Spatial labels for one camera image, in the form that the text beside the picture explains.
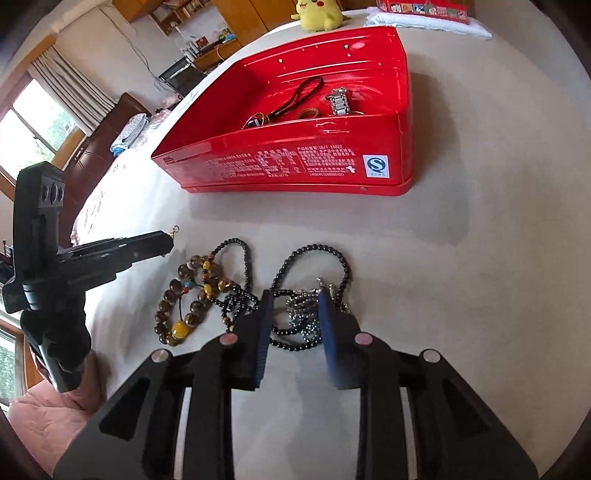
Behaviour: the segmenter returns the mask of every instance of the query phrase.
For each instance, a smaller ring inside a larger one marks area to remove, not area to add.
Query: white sticker
[[[387,155],[364,155],[365,174],[374,179],[390,178]]]

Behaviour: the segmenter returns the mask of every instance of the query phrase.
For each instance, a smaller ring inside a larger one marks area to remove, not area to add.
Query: hole
[[[410,407],[407,388],[400,387],[400,399],[402,401],[402,415],[404,416],[404,436],[407,443],[408,478],[415,480],[418,478],[417,446],[415,444],[413,412]]]
[[[57,184],[53,184],[51,187],[51,202],[55,203],[57,200]]]
[[[183,479],[184,443],[187,437],[187,421],[189,420],[189,406],[191,404],[192,388],[185,388],[181,414],[178,420],[177,447],[174,452],[174,480]]]
[[[487,429],[484,420],[451,381],[443,381],[443,392],[449,403],[460,440],[478,435]]]
[[[130,441],[135,435],[139,412],[149,387],[150,381],[140,378],[102,420],[99,430],[106,435]]]

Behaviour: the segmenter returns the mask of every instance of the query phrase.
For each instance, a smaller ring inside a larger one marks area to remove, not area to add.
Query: pink fabric
[[[10,404],[8,421],[35,460],[50,475],[72,440],[103,403],[96,362],[85,362],[82,384],[60,394],[47,380]]]

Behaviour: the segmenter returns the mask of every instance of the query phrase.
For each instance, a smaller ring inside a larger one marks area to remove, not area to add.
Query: red metal container
[[[302,81],[325,85],[272,125],[242,130]],[[325,96],[345,87],[351,110]],[[307,108],[321,118],[298,120]],[[401,195],[413,174],[407,59],[394,28],[336,30],[239,60],[188,108],[152,159],[188,192],[287,191]]]

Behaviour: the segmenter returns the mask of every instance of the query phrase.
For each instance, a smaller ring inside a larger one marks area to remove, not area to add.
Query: stuffed animal
[[[301,27],[311,32],[334,30],[349,18],[342,14],[336,0],[298,0],[295,9],[298,14],[291,17],[301,20]]]

